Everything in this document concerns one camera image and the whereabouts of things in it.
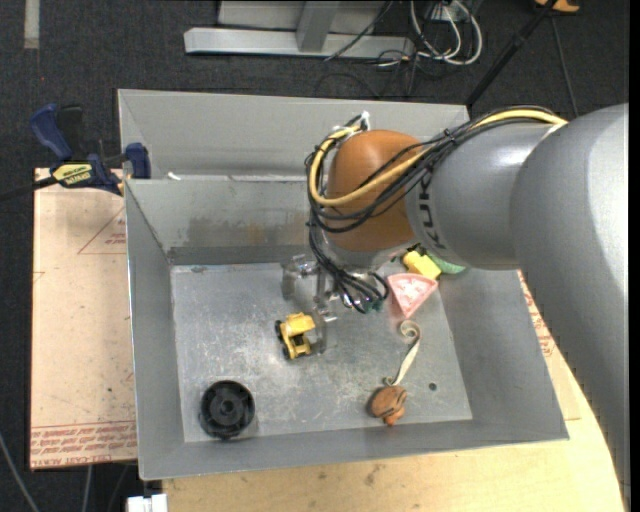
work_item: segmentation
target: gray metal tray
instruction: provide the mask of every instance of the gray metal tray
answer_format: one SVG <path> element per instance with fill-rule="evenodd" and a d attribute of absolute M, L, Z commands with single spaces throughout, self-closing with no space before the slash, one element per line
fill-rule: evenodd
<path fill-rule="evenodd" d="M 306 251 L 304 197 L 300 181 L 127 183 L 142 478 L 566 436 L 514 272 L 441 281 L 415 317 L 424 344 L 403 381 L 407 415 L 393 428 L 365 411 L 407 350 L 393 303 L 369 315 L 340 305 L 324 354 L 284 360 L 274 320 L 312 306 L 311 278 L 298 281 L 290 301 L 280 291 L 280 263 Z M 239 205 L 249 198 L 247 213 Z M 202 392 L 222 379 L 255 397 L 257 421 L 243 439 L 214 440 L 198 424 Z"/>

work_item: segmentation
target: yellow sponge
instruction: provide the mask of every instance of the yellow sponge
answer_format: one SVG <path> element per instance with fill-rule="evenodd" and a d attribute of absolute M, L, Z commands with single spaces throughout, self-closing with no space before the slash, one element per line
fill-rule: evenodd
<path fill-rule="evenodd" d="M 402 258 L 402 263 L 405 264 L 409 272 L 414 274 L 420 274 L 429 279 L 437 279 L 442 270 L 436 265 L 429 256 L 422 256 L 417 251 L 409 251 Z"/>

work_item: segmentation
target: gray carpet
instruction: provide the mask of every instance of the gray carpet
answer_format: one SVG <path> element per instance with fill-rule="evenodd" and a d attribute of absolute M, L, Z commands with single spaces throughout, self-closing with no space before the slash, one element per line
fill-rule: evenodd
<path fill-rule="evenodd" d="M 629 100 L 628 0 L 582 2 L 580 15 L 556 19 L 580 114 Z M 119 149 L 118 88 L 197 90 L 260 95 L 383 98 L 463 103 L 500 50 L 532 16 L 529 0 L 485 0 L 478 21 L 486 48 L 474 65 L 450 73 L 428 66 L 406 95 L 408 76 L 393 77 L 353 60 L 187 57 L 182 34 L 213 23 L 213 2 L 65 0 L 42 2 L 40 50 L 24 50 L 24 0 L 0 2 L 0 192 L 27 185 L 31 169 L 52 162 L 28 128 L 48 102 L 80 104 L 86 137 Z M 378 31 L 403 33 L 407 2 Z M 474 113 L 539 104 L 571 119 L 572 103 L 549 20 L 474 105 Z M 43 512 L 80 510 L 85 470 L 30 473 L 28 431 L 33 202 L 0 203 L 0 431 Z M 90 510 L 104 510 L 121 467 L 96 474 Z M 127 477 L 135 484 L 134 472 Z M 0 512 L 29 510 L 0 458 Z"/>

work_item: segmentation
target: metal stand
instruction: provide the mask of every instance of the metal stand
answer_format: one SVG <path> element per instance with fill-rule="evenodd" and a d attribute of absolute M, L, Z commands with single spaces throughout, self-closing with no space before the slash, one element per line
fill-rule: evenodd
<path fill-rule="evenodd" d="M 329 57 L 356 37 L 329 33 L 339 7 L 340 2 L 305 2 L 295 31 L 193 28 L 184 34 L 185 51 Z M 363 36 L 341 56 L 374 59 L 388 50 L 410 51 L 410 46 L 405 37 Z"/>
<path fill-rule="evenodd" d="M 327 325 L 337 319 L 329 305 L 329 301 L 336 299 L 337 296 L 333 291 L 327 290 L 326 271 L 319 265 L 308 262 L 304 254 L 292 257 L 282 268 L 282 298 L 292 300 L 296 293 L 296 281 L 311 276 L 316 277 L 316 293 L 313 297 L 315 306 L 312 316 L 316 323 L 317 337 L 313 346 L 317 354 L 322 354 L 327 349 Z"/>

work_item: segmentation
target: black plastic cap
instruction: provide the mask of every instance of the black plastic cap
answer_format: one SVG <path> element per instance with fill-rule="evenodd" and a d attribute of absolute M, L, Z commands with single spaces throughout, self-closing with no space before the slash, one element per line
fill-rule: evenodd
<path fill-rule="evenodd" d="M 247 388 L 231 380 L 213 384 L 200 401 L 200 425 L 212 437 L 230 439 L 253 421 L 255 403 Z"/>

